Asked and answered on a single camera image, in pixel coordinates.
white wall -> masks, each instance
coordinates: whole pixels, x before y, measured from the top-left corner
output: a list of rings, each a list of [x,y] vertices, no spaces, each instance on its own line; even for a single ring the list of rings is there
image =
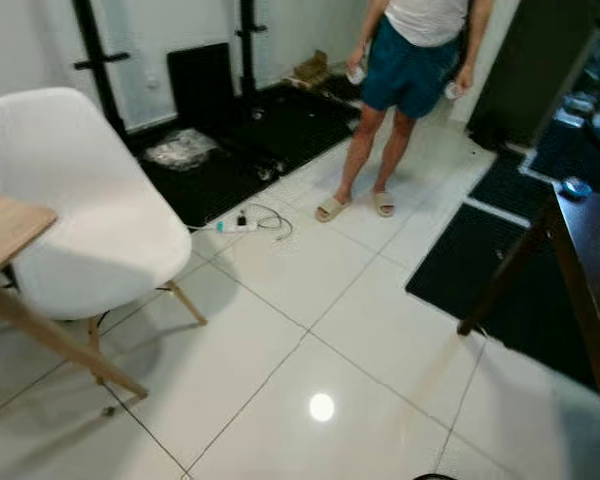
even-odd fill
[[[0,95],[68,85],[50,27],[37,1],[0,0]]]
[[[449,114],[451,120],[467,123],[471,118],[519,3],[520,0],[495,1],[489,27],[476,60],[473,88],[466,96],[456,100]]]
[[[132,59],[111,65],[116,96],[128,127],[173,116],[167,52],[229,41],[234,75],[240,74],[238,0],[93,0],[108,52]],[[453,120],[466,122],[478,101],[519,0],[497,0],[475,87],[454,105]],[[257,0],[256,77],[266,85],[322,49],[330,62],[347,58],[359,35],[368,0]],[[17,90],[72,85],[96,100],[70,0],[0,0],[0,95]]]
[[[346,60],[360,36],[369,0],[259,0],[259,20],[269,26],[256,43],[260,85],[288,74],[315,50],[329,63]]]

man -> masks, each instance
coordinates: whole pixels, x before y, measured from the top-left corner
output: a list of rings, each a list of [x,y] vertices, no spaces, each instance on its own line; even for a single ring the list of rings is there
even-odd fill
[[[460,95],[473,84],[473,68],[492,8],[493,0],[472,1],[468,48],[455,79]],[[348,61],[353,72],[377,30],[362,92],[360,126],[349,148],[340,187],[318,207],[318,220],[332,220],[351,203],[353,182],[369,158],[387,109],[396,105],[393,131],[372,192],[378,214],[393,216],[387,180],[407,149],[417,119],[433,109],[456,70],[459,36],[468,10],[469,0],[371,0],[360,43]]]

beige slide sandal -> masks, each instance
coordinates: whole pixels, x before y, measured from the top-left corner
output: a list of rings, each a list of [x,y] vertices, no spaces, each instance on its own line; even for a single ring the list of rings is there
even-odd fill
[[[333,197],[329,198],[316,209],[316,220],[322,223],[330,222],[350,204],[351,202],[340,203]]]
[[[376,205],[378,215],[385,218],[393,217],[396,206],[391,194],[376,192],[373,194],[373,203]]]

shorts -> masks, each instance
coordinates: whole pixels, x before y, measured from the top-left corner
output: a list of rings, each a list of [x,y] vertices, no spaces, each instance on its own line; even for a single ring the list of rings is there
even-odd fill
[[[417,47],[383,17],[371,48],[362,101],[376,110],[397,105],[410,118],[424,117],[455,72],[459,46],[455,39],[439,47]]]

wooden table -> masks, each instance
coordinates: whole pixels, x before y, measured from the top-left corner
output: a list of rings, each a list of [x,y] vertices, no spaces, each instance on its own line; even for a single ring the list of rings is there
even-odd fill
[[[492,310],[527,260],[550,238],[600,391],[600,195],[579,202],[554,193],[531,229],[509,252],[474,311],[458,326],[467,335]]]
[[[56,221],[48,208],[27,205],[0,195],[0,269],[44,233]],[[19,298],[0,288],[0,318],[28,333],[43,345],[72,362],[88,368],[141,398],[147,390],[100,353],[78,343],[52,320],[29,309]]]

